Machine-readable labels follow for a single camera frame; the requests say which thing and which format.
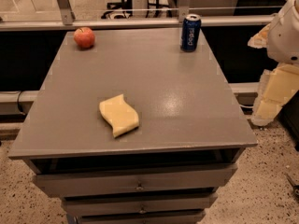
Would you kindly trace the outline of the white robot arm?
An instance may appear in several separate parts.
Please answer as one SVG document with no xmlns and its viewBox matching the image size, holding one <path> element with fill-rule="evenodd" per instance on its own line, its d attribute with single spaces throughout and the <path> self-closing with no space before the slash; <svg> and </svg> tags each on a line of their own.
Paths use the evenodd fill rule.
<svg viewBox="0 0 299 224">
<path fill-rule="evenodd" d="M 248 46 L 266 48 L 267 56 L 278 63 L 260 77 L 251 122 L 266 126 L 299 91 L 299 0 L 288 0 Z"/>
</svg>

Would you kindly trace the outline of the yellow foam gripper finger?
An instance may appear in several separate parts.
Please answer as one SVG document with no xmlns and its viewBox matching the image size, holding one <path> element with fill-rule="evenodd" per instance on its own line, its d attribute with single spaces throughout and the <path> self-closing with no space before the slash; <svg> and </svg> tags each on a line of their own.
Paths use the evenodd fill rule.
<svg viewBox="0 0 299 224">
<path fill-rule="evenodd" d="M 256 35 L 249 39 L 248 46 L 256 49 L 262 49 L 267 47 L 267 37 L 270 25 L 267 24 Z"/>
<path fill-rule="evenodd" d="M 274 120 L 282 107 L 299 91 L 299 65 L 279 63 L 261 75 L 258 96 L 253 104 L 251 122 L 266 126 Z"/>
</svg>

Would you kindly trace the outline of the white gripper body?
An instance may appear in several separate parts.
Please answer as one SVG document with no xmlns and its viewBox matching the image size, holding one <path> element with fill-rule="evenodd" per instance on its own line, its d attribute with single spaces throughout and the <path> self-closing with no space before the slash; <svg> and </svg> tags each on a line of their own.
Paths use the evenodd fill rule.
<svg viewBox="0 0 299 224">
<path fill-rule="evenodd" d="M 288 0 L 270 23 L 267 54 L 279 63 L 299 63 L 298 8 L 298 0 Z"/>
</svg>

